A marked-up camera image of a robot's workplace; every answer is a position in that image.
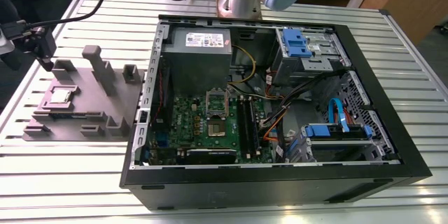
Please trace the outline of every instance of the motherboard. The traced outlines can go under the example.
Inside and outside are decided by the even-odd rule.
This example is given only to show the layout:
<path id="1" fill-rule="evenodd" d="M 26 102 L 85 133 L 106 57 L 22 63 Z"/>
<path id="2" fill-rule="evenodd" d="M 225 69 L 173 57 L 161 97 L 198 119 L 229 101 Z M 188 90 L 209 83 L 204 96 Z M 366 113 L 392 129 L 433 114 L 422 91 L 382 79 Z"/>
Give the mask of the motherboard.
<path id="1" fill-rule="evenodd" d="M 201 151 L 233 155 L 236 164 L 272 163 L 270 143 L 260 144 L 257 134 L 265 118 L 262 100 L 218 95 L 174 97 L 170 130 L 153 133 L 160 165 L 182 164 L 185 156 Z"/>

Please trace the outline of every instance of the ram slot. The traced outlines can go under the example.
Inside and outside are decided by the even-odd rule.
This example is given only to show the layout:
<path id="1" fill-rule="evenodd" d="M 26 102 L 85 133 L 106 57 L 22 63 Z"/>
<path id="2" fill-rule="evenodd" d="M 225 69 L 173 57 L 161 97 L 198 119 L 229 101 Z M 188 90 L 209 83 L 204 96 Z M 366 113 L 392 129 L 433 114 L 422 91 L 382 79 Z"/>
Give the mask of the ram slot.
<path id="1" fill-rule="evenodd" d="M 252 101 L 237 102 L 237 129 L 240 133 L 240 149 L 242 158 L 252 158 L 257 154 L 258 138 Z"/>

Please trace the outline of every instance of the orange wire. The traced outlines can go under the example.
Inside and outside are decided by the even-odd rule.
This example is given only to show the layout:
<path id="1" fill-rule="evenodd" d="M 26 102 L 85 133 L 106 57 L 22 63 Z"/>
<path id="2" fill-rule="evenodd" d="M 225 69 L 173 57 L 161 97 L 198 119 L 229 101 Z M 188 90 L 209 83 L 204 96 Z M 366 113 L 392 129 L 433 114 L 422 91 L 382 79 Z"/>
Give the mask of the orange wire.
<path id="1" fill-rule="evenodd" d="M 345 117 L 348 118 L 348 123 L 349 124 L 354 124 L 353 118 L 349 115 L 349 112 L 348 112 L 346 108 L 344 108 L 344 113 L 345 113 Z"/>
<path id="2" fill-rule="evenodd" d="M 266 85 L 266 87 L 265 87 L 266 89 L 264 90 L 264 95 L 265 95 L 265 97 L 268 97 L 268 98 L 276 98 L 276 96 L 274 95 L 269 95 L 269 89 L 270 89 L 270 85 Z"/>
<path id="3" fill-rule="evenodd" d="M 268 129 L 268 131 L 265 132 L 265 134 L 262 136 L 262 140 L 265 140 L 268 138 L 269 132 L 272 131 L 273 127 L 277 125 L 277 123 L 280 122 L 280 120 L 285 116 L 285 114 L 286 114 L 286 111 L 281 114 L 281 116 L 277 118 L 277 120 L 270 125 L 270 128 Z"/>

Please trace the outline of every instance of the aluminum table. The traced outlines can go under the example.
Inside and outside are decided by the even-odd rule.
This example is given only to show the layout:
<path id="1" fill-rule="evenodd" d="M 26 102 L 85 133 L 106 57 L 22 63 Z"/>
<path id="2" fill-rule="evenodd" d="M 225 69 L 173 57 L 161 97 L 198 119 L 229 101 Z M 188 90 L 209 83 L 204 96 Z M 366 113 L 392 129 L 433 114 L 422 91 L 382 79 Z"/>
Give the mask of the aluminum table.
<path id="1" fill-rule="evenodd" d="M 88 13 L 96 2 L 73 0 L 64 17 Z M 84 45 L 98 45 L 114 68 L 146 69 L 157 15 L 214 16 L 214 11 L 214 0 L 105 0 L 89 19 L 56 28 L 54 58 L 82 67 Z M 118 188 L 125 142 L 21 139 L 52 78 L 34 63 L 0 116 L 0 221 L 446 223 L 448 92 L 393 19 L 376 10 L 308 5 L 262 9 L 262 16 L 350 28 L 433 176 L 350 204 L 149 212 Z"/>

